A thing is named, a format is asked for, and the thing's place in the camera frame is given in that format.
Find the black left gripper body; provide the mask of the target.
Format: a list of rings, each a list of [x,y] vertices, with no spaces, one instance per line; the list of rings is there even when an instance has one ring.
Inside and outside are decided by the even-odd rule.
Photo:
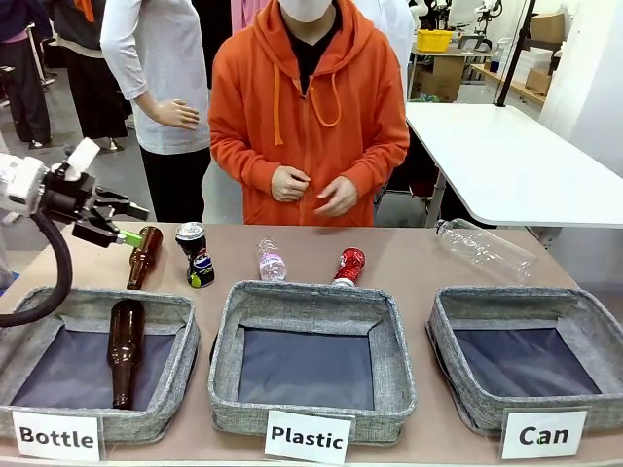
[[[68,162],[55,164],[44,177],[40,212],[53,221],[100,221],[96,209],[96,180],[86,172],[77,173]]]

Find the person's right hand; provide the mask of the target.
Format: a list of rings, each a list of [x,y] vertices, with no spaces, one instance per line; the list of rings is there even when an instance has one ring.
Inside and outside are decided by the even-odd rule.
[[[292,166],[279,166],[271,181],[271,194],[280,202],[300,200],[309,186],[311,178]]]

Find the person's left hand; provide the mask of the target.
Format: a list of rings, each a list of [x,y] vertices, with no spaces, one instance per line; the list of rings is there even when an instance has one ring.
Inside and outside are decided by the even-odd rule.
[[[317,215],[338,217],[347,213],[357,204],[358,191],[347,177],[339,176],[317,197],[325,200],[325,203],[315,210]]]

